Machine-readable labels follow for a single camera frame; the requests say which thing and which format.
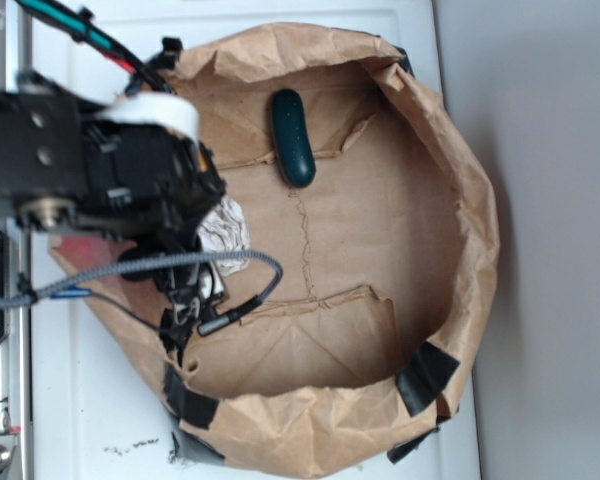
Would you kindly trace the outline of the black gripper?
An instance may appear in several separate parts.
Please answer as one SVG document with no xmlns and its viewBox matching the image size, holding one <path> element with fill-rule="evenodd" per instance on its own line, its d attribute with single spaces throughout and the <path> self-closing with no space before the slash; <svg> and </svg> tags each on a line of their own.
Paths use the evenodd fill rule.
<svg viewBox="0 0 600 480">
<path fill-rule="evenodd" d="M 94 120 L 84 125 L 82 146 L 82 231 L 139 244 L 191 236 L 226 193 L 211 152 L 164 127 Z"/>
</svg>

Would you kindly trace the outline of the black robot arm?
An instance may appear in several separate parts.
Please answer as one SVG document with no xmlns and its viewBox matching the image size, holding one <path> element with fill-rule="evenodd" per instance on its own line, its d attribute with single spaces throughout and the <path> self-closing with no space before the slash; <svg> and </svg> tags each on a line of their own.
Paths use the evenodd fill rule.
<svg viewBox="0 0 600 480">
<path fill-rule="evenodd" d="M 36 71 L 0 91 L 0 218 L 24 229 L 194 245 L 226 192 L 187 100 L 137 91 L 109 105 Z"/>
</svg>

